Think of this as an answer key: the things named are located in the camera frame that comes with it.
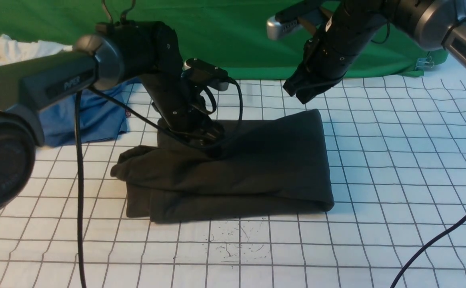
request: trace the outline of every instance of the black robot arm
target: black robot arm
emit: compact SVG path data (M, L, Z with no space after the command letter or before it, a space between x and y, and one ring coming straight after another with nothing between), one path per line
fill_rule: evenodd
M338 84L387 22L423 49L445 49L466 68L466 0L343 0L334 13L320 7L324 2L302 1L267 22L272 40L301 28L312 35L284 84L303 104Z
M176 32L163 22L99 23L72 52L0 66L0 208L26 185L35 146L44 145L40 111L83 89L99 92L134 77L162 128L192 146L220 145L224 129L200 93L226 90L228 73L198 59L183 62Z

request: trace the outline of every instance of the white grid mat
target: white grid mat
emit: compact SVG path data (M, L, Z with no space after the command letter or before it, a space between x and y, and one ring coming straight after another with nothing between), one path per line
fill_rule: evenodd
M90 288L388 288L423 243L466 213L466 83L389 76L345 80L306 106L280 81L241 81L244 119L320 109L336 206L327 215L181 225L125 217L110 168L156 145L130 118L116 142L85 145L85 260ZM132 108L152 120L142 86ZM234 87L218 118L238 117ZM0 287L76 288L76 153L40 149L20 197L0 211ZM400 288L466 288L466 224L418 258Z

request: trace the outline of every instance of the green backdrop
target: green backdrop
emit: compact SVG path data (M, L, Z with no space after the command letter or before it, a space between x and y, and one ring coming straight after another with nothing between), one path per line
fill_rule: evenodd
M176 29L184 58L197 57L227 69L237 79L282 79L302 60L305 31L274 42L266 37L266 20L298 0L137 0L134 20L161 20ZM130 0L107 0L115 19ZM333 9L337 2L328 2ZM106 21L100 0L0 0L0 35L30 42L72 44ZM385 28L376 40L383 40ZM390 74L420 76L418 58L446 60L445 51L429 53L392 29L385 44L370 44L347 77Z

